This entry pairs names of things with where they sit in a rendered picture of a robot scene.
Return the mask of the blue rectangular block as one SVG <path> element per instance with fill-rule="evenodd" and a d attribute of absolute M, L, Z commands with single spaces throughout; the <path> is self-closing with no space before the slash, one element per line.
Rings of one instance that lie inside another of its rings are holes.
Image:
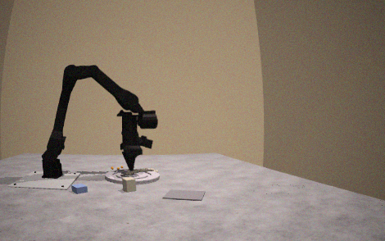
<path fill-rule="evenodd" d="M 71 185 L 72 192 L 78 193 L 87 193 L 88 192 L 88 186 L 84 184 L 74 184 Z"/>

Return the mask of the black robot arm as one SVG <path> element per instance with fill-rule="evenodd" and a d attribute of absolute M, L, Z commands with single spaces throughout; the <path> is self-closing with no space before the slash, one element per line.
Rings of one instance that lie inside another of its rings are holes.
<path fill-rule="evenodd" d="M 156 129 L 158 119 L 155 110 L 144 111 L 138 103 L 138 96 L 129 90 L 122 89 L 118 84 L 111 80 L 97 65 L 75 66 L 68 65 L 64 69 L 62 80 L 62 91 L 60 101 L 57 107 L 56 119 L 52 134 L 48 140 L 47 150 L 42 155 L 43 176 L 42 178 L 58 179 L 62 176 L 60 159 L 57 159 L 62 149 L 66 136 L 63 136 L 63 127 L 66 118 L 67 106 L 70 100 L 70 94 L 75 86 L 76 80 L 82 80 L 92 77 L 105 90 L 114 96 L 120 106 L 129 112 L 120 110 L 117 116 L 122 116 L 122 129 L 136 130 L 137 125 L 140 129 Z M 138 115 L 133 115 L 138 113 Z"/>

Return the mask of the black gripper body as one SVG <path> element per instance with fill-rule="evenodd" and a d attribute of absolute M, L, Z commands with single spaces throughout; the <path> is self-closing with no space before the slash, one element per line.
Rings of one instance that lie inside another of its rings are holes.
<path fill-rule="evenodd" d="M 124 151 L 125 155 L 142 155 L 142 149 L 137 146 L 137 130 L 122 129 L 122 143 L 120 150 Z"/>

